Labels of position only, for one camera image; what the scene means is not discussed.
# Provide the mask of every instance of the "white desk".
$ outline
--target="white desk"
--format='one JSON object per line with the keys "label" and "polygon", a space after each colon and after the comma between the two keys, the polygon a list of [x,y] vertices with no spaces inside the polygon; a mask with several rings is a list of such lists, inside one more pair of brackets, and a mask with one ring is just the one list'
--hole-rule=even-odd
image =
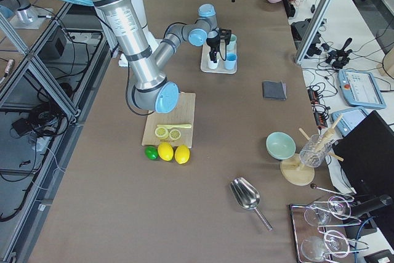
{"label": "white desk", "polygon": [[[300,2],[299,6],[297,6],[297,14],[294,18],[289,19],[289,23],[298,22],[305,20],[306,18],[312,18],[313,14],[310,11],[311,6],[315,3],[315,0],[303,0]],[[352,0],[333,0],[331,5],[329,6],[326,15],[324,16],[327,19],[326,22],[326,30],[320,30],[321,33],[321,41],[323,42],[333,42],[331,45],[333,48],[340,49],[344,45],[347,38],[351,37],[353,39],[352,43],[346,49],[352,49],[353,51],[358,51],[361,46],[363,46],[368,41],[370,43],[363,46],[363,48],[357,52],[358,55],[369,55],[372,52],[380,49],[376,40],[373,40],[375,36],[369,30],[367,24],[363,20],[361,14],[358,9],[352,2]],[[381,67],[381,64],[375,61],[382,61],[384,57],[384,53],[382,51],[377,51],[372,55],[368,56],[368,60],[366,58],[357,58],[355,54],[350,54],[349,56],[351,60],[349,63],[344,66],[344,69],[355,69],[355,70],[368,70],[373,73],[376,78],[382,78],[388,82],[390,82],[394,86],[394,81],[388,76],[381,76],[377,67]],[[324,61],[325,59],[304,59],[302,62],[302,68],[317,68],[317,64]],[[346,108],[350,108],[346,101],[344,100],[341,90],[339,88],[339,83],[337,79],[337,74],[330,75],[327,73],[326,75],[330,82],[333,83],[337,90],[339,91],[337,95],[333,97],[327,97],[323,99],[323,102],[326,106],[330,106],[330,113],[343,110]],[[304,79],[306,86],[311,84],[316,84],[318,82],[326,83],[327,89],[330,91],[335,91],[328,82],[318,75],[313,75],[309,71],[304,71]],[[389,85],[379,79],[376,80],[381,90],[389,89]],[[383,93],[384,100],[387,104],[387,107],[383,110],[378,110],[378,113],[381,117],[388,123],[394,123],[394,94],[393,93]],[[336,139],[340,139],[341,135],[336,132]],[[330,174],[332,183],[339,190],[341,190],[343,183],[342,178],[340,176],[340,167],[337,160],[332,159],[331,164],[329,165]],[[362,239],[365,242],[369,243],[369,249],[365,252],[362,252],[359,255],[359,262],[365,262],[363,256],[368,254],[375,253],[380,251],[381,249],[390,249],[392,253],[393,249],[387,243],[380,230],[378,232],[373,233],[371,235],[367,235]]]}

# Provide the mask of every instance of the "lemon slice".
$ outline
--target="lemon slice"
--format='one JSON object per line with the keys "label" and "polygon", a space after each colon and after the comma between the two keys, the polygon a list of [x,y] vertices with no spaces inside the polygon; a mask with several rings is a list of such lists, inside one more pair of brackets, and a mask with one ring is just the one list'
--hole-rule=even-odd
{"label": "lemon slice", "polygon": [[168,138],[168,135],[169,135],[168,129],[166,129],[165,127],[162,127],[162,126],[157,127],[155,129],[155,135],[160,140],[164,140],[164,139]]}
{"label": "lemon slice", "polygon": [[170,135],[170,139],[175,141],[175,140],[178,140],[180,138],[181,133],[180,133],[180,131],[178,129],[172,129],[170,131],[169,135]]}

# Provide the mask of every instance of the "blue cable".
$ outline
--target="blue cable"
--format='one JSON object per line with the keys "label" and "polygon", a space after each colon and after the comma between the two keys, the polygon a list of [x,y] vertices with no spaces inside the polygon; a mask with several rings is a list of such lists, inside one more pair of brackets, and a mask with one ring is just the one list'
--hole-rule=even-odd
{"label": "blue cable", "polygon": [[[369,217],[368,219],[366,219],[359,227],[358,231],[357,231],[357,235],[356,235],[356,240],[358,240],[360,238],[360,233],[362,231],[362,229],[364,228],[365,224],[367,224],[372,218],[374,218],[374,216]],[[355,243],[354,246],[355,250],[357,249],[357,242]],[[355,263],[357,263],[357,252],[354,253],[355,254]]]}

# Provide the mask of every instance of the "scoop handle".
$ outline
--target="scoop handle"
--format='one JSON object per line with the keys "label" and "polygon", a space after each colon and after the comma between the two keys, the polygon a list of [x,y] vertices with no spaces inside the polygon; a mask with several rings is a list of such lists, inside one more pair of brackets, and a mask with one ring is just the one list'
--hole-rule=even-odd
{"label": "scoop handle", "polygon": [[259,211],[257,207],[254,208],[255,213],[258,215],[260,218],[261,222],[263,222],[264,226],[268,229],[268,231],[271,231],[273,228],[271,224],[267,221],[267,219],[264,217],[264,215]]}

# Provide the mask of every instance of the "lemon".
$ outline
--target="lemon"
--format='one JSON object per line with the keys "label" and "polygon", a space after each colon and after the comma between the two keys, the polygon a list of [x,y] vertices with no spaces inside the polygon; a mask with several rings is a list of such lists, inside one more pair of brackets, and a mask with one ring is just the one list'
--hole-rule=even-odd
{"label": "lemon", "polygon": [[170,161],[174,156],[174,149],[167,142],[161,142],[158,146],[158,153],[162,160]]}
{"label": "lemon", "polygon": [[180,131],[178,129],[172,129],[170,131],[170,139],[175,141],[180,138]]}
{"label": "lemon", "polygon": [[179,146],[175,151],[175,160],[178,164],[185,164],[190,158],[190,150],[186,145]]}
{"label": "lemon", "polygon": [[165,127],[162,127],[162,126],[157,127],[155,129],[155,135],[160,140],[164,140],[168,137],[168,129],[166,129]]}

